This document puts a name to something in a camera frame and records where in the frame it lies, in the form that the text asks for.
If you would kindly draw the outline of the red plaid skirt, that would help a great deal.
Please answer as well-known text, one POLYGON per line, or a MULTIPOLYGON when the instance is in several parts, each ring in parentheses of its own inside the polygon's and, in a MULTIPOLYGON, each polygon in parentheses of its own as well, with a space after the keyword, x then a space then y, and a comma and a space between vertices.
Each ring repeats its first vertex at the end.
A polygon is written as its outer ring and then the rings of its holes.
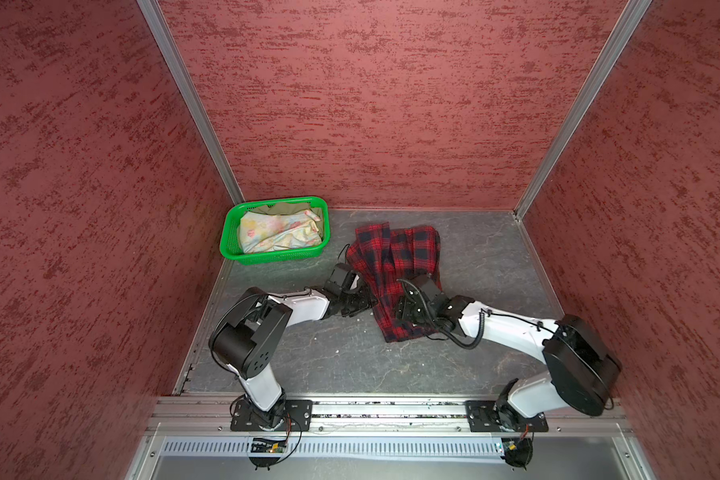
POLYGON ((392 229, 387 222, 355 229, 355 241, 346 252, 348 264, 369 286, 377 303, 374 319, 387 343, 432 335, 428 325, 416 325, 396 317, 403 296, 401 278, 428 275, 439 279, 440 237, 431 226, 392 229))

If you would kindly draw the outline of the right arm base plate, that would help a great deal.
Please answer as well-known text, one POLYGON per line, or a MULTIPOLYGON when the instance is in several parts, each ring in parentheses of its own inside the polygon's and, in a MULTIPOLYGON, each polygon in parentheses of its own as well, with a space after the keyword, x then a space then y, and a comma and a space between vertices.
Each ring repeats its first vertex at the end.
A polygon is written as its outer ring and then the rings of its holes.
POLYGON ((542 414, 524 417, 508 403, 468 400, 464 403, 470 431, 482 433, 546 433, 548 423, 542 414))

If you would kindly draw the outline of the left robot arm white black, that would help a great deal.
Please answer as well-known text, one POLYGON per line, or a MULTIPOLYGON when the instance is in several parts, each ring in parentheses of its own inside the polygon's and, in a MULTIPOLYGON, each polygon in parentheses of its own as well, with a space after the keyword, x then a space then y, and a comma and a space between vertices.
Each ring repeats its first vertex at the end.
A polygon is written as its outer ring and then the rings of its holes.
POLYGON ((286 425, 286 394, 271 361, 287 328, 333 316, 352 317, 375 304, 366 286, 279 294, 247 289, 208 340, 211 358, 236 376, 243 389, 242 399, 231 409, 232 426, 277 431, 286 425))

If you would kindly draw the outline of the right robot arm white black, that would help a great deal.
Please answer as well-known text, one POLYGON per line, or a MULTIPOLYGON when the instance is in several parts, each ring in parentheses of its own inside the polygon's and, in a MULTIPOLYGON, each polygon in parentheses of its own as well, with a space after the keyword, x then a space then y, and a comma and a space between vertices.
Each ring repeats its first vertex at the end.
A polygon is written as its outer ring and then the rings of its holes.
POLYGON ((467 401, 471 431, 545 432, 550 411, 571 408, 598 417, 614 407, 621 362, 582 318, 533 318, 471 297, 449 297, 426 275, 400 283, 399 319, 428 327, 464 350, 500 344, 545 367, 535 376, 510 380, 494 400, 467 401))

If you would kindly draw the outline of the pastel floral skirt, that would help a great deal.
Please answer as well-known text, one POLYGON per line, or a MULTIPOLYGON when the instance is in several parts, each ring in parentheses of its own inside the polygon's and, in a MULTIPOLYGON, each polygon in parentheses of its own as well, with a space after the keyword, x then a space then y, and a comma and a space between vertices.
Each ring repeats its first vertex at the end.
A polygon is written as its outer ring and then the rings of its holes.
POLYGON ((292 214, 245 213, 239 223, 238 242, 245 254, 313 247, 323 241, 324 222, 310 209, 292 214))

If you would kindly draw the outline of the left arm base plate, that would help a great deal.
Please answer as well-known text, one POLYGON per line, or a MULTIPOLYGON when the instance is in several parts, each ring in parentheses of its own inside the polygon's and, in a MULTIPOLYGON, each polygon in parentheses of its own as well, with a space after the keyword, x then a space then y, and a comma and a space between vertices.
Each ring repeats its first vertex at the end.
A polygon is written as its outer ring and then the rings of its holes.
POLYGON ((230 406, 230 430, 233 432, 286 432, 292 427, 308 431, 313 402, 310 400, 279 400, 269 411, 256 407, 249 399, 230 406))

